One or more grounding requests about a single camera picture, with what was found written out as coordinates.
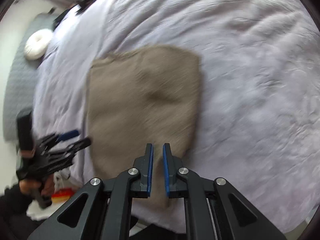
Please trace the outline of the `person black sleeve forearm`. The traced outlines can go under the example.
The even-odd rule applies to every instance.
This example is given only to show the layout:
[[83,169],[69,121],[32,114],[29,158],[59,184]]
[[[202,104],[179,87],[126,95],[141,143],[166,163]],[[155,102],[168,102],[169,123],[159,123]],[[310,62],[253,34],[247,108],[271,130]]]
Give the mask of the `person black sleeve forearm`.
[[28,239],[46,220],[33,220],[27,215],[33,197],[23,194],[18,184],[1,195],[1,239]]

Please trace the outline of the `person left hand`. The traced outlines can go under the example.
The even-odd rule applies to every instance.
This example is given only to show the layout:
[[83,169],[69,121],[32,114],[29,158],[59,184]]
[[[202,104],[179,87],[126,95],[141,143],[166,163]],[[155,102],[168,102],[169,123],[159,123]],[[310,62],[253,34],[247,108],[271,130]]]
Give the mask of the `person left hand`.
[[[30,195],[33,191],[38,191],[42,183],[36,180],[24,179],[19,181],[19,188],[22,194]],[[51,174],[45,181],[41,195],[50,197],[55,191],[54,175]]]

